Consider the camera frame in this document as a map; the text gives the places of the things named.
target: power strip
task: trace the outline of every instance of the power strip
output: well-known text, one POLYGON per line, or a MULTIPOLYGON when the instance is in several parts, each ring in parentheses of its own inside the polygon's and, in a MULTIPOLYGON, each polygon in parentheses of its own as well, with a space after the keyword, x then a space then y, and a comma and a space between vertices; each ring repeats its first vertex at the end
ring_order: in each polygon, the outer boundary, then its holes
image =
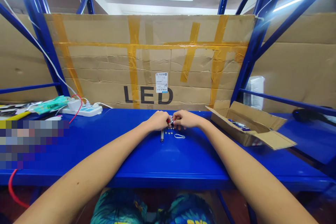
MULTIPOLYGON (((68 107, 61 109, 60 113, 63 114, 76 114, 78 110, 73 111, 70 110, 68 107)), ((79 112, 78 115, 80 116, 86 116, 86 117, 92 117, 98 114, 101 114, 103 111, 103 107, 102 106, 98 106, 97 108, 92 108, 92 107, 82 107, 79 112)))

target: blue metal shelf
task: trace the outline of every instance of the blue metal shelf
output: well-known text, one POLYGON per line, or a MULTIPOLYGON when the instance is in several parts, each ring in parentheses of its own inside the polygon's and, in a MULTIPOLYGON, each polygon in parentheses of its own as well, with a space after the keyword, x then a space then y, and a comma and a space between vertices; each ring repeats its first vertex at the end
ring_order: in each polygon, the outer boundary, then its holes
MULTIPOLYGON (((26 6, 30 20, 34 22, 34 24, 36 24, 36 26, 33 27, 36 34, 37 42, 23 27, 23 25, 1 4, 0 4, 0 14, 4 18, 6 18, 6 20, 10 22, 23 36, 25 36, 25 38, 28 39, 38 50, 42 52, 43 49, 47 53, 53 65, 55 66, 60 78, 63 81, 65 81, 60 63, 57 58, 55 47, 53 45, 49 29, 46 20, 44 18, 44 14, 50 14, 47 0, 23 0, 23 1, 26 6)), ((95 14, 94 10, 95 7, 93 5, 93 0, 82 0, 79 9, 77 11, 77 14, 82 14, 85 9, 85 6, 87 6, 89 14, 95 14)), ((53 68, 52 64, 47 59, 47 57, 45 57, 45 55, 43 56, 47 63, 53 83, 0 89, 0 94, 54 86, 57 90, 58 95, 70 96, 67 86, 63 83, 61 79, 59 79, 55 69, 53 68)))
MULTIPOLYGON (((218 14, 224 14, 226 4, 228 0, 220 0, 220 5, 218 8, 218 14)), ((246 5, 248 0, 242 0, 239 5, 236 14, 240 14, 246 5)), ((249 46, 247 48, 247 52, 242 63, 242 67, 236 82, 236 86, 233 91, 233 95, 231 98, 231 102, 233 101, 242 101, 243 93, 250 93, 252 95, 261 96, 266 99, 275 100, 278 102, 294 105, 297 107, 303 107, 306 109, 314 110, 319 113, 336 116, 336 110, 324 108, 320 106, 315 106, 311 104, 301 103, 298 101, 293 101, 289 99, 284 99, 276 96, 271 96, 267 94, 255 93, 246 90, 247 81, 251 75, 253 66, 263 53, 299 18, 299 16, 304 13, 304 11, 316 0, 304 0, 296 10, 285 20, 285 22, 270 36, 270 38, 264 43, 262 46, 262 42, 264 40, 269 21, 266 20, 267 14, 272 12, 277 4, 278 0, 257 0, 253 13, 258 16, 256 21, 254 30, 251 35, 251 40, 249 46)), ((29 14, 32 22, 36 24, 34 26, 35 34, 38 43, 35 39, 26 31, 26 29, 22 26, 22 24, 4 7, 0 4, 0 14, 3 15, 20 33, 22 33, 25 38, 27 38, 38 50, 42 51, 42 49, 48 54, 51 59, 53 65, 55 66, 60 78, 57 76, 56 71, 54 70, 52 64, 45 57, 45 61, 50 71, 50 75, 52 77, 53 83, 43 84, 43 85, 32 85, 25 87, 17 87, 17 88, 9 88, 0 90, 0 94, 10 93, 10 92, 18 92, 23 90, 31 90, 38 89, 44 87, 54 86, 58 92, 58 95, 69 96, 69 91, 67 86, 62 82, 64 81, 64 76, 60 67, 60 63, 58 61, 55 48, 53 46, 53 42, 50 36, 50 32, 47 26, 47 23, 44 19, 45 13, 50 13, 49 6, 47 0, 24 0, 24 3, 27 8, 27 12, 29 14)), ((93 0, 82 0, 81 4, 78 8, 77 14, 82 14, 85 7, 88 9, 89 14, 95 14, 95 7, 93 5, 93 0)), ((256 218, 253 210, 249 207, 249 214, 251 217, 251 222, 255 223, 256 218)))
MULTIPOLYGON (((268 24, 269 24, 269 21, 265 20, 266 19, 265 17, 267 13, 270 13, 274 10, 274 7, 278 0, 272 0, 270 3, 268 3, 269 1, 270 0, 257 0, 256 2, 253 13, 255 15, 258 15, 258 17, 261 19, 258 19, 256 21, 254 30, 252 32, 250 43, 248 45, 247 52, 246 52, 244 61, 242 63, 241 69, 240 69, 240 73, 238 75, 236 86, 234 88, 234 91, 231 97, 231 103, 234 101, 241 102, 243 99, 242 94, 250 93, 252 95, 264 97, 266 99, 271 99, 271 100, 275 100, 278 102, 294 105, 297 107, 313 110, 313 111, 324 113, 330 116, 336 116, 335 109, 324 108, 321 106, 311 105, 311 104, 302 103, 299 101, 293 101, 293 100, 271 96, 267 94, 255 93, 255 92, 247 91, 245 89, 248 79, 252 73, 255 62, 316 0, 304 0, 295 9, 295 11, 283 22, 283 24, 280 25, 280 27, 270 36, 270 38, 264 43, 264 45, 261 46, 264 40, 267 28, 268 28, 268 24)), ((237 14, 241 13, 246 2, 247 0, 242 1, 242 3, 240 4, 237 10, 237 14)))

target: ceiling light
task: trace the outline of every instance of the ceiling light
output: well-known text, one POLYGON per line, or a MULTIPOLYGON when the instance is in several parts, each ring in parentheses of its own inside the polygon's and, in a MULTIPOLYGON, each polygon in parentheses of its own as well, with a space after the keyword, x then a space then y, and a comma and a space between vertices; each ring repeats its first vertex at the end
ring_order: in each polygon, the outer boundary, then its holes
POLYGON ((278 7, 278 8, 276 8, 276 9, 274 9, 273 12, 276 12, 276 11, 278 11, 278 10, 281 10, 281 9, 283 9, 283 8, 286 8, 287 6, 290 6, 290 5, 295 4, 295 3, 297 3, 297 2, 300 2, 300 1, 301 1, 301 0, 294 0, 294 1, 292 1, 292 2, 286 3, 285 5, 282 5, 282 6, 278 7))

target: patterned shorts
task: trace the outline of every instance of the patterned shorts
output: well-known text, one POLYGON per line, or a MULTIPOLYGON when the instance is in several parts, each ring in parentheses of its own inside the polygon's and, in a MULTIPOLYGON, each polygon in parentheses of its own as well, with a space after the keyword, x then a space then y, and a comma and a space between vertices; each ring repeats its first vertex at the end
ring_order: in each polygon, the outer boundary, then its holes
MULTIPOLYGON (((100 196, 91 224, 144 224, 147 205, 132 190, 112 189, 100 196)), ((155 224, 215 224, 204 199, 195 194, 178 196, 168 209, 158 209, 155 224)))

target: blue workbench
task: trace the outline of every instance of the blue workbench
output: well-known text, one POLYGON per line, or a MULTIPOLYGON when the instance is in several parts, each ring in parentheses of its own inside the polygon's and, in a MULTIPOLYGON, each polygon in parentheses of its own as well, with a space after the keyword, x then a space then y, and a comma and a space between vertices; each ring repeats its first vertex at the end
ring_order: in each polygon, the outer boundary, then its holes
MULTIPOLYGON (((36 153, 29 169, 18 171, 13 184, 50 186, 74 165, 148 119, 154 110, 104 109, 94 117, 77 116, 69 136, 36 153)), ((210 119, 210 112, 195 112, 210 119)), ((70 120, 72 115, 63 115, 70 120)), ((182 130, 185 139, 160 132, 147 136, 130 154, 109 183, 111 187, 180 189, 232 189, 234 186, 217 153, 198 129, 182 130)), ((287 150, 267 146, 243 147, 272 172, 289 190, 324 191, 334 181, 287 150)), ((7 184, 13 170, 0 170, 0 184, 7 184)))
POLYGON ((274 115, 287 119, 278 132, 295 141, 296 149, 325 165, 336 156, 336 127, 318 120, 298 122, 292 114, 274 115))

